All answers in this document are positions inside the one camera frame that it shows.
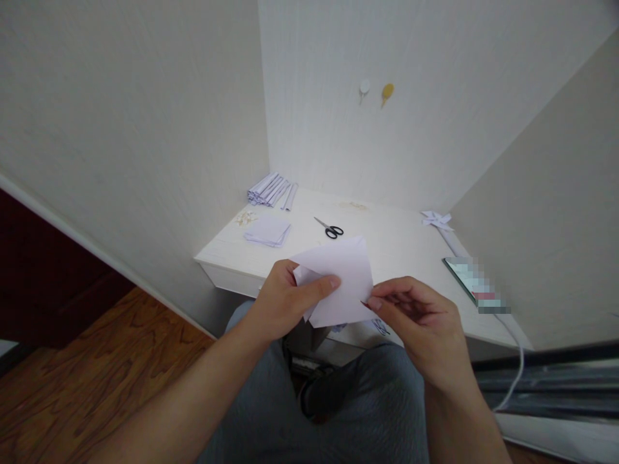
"leg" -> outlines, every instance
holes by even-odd
[[[309,411],[326,454],[342,462],[428,463],[424,381],[406,352],[387,344],[318,379]]]
[[[253,301],[239,306],[226,332],[234,327]],[[243,385],[199,462],[260,462],[277,458],[300,461],[311,456],[318,440],[295,398],[282,342],[271,343]]]

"white desk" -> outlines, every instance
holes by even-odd
[[[493,315],[479,314],[442,263],[443,258],[452,256],[451,251],[438,231],[422,224],[422,215],[306,189],[298,190],[292,211],[281,211],[281,204],[280,200],[275,208],[247,205],[198,253],[196,261],[217,287],[255,298],[275,261],[331,241],[324,234],[324,228],[314,220],[316,216],[329,225],[341,227],[345,238],[357,235],[366,238],[374,282],[414,276],[458,305],[468,336],[515,346],[505,327]],[[292,224],[282,248],[254,244],[243,238],[250,225],[244,225],[241,218],[247,217],[249,212],[256,217],[282,217]],[[387,338],[402,345],[395,333],[389,331],[391,336]],[[340,333],[329,333],[328,338],[363,348],[384,341],[376,330],[363,323],[349,324]]]

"floor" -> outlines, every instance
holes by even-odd
[[[136,288],[67,348],[0,379],[0,463],[82,463],[213,340]],[[557,464],[509,445],[515,464]]]

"dark red door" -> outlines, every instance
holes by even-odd
[[[133,284],[0,190],[0,339],[62,348]]]

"forearm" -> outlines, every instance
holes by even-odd
[[[268,348],[245,319],[149,401],[92,462],[193,462]]]
[[[468,385],[462,385],[457,396],[449,396],[426,383],[430,461],[432,464],[511,463],[492,411],[477,384]]]

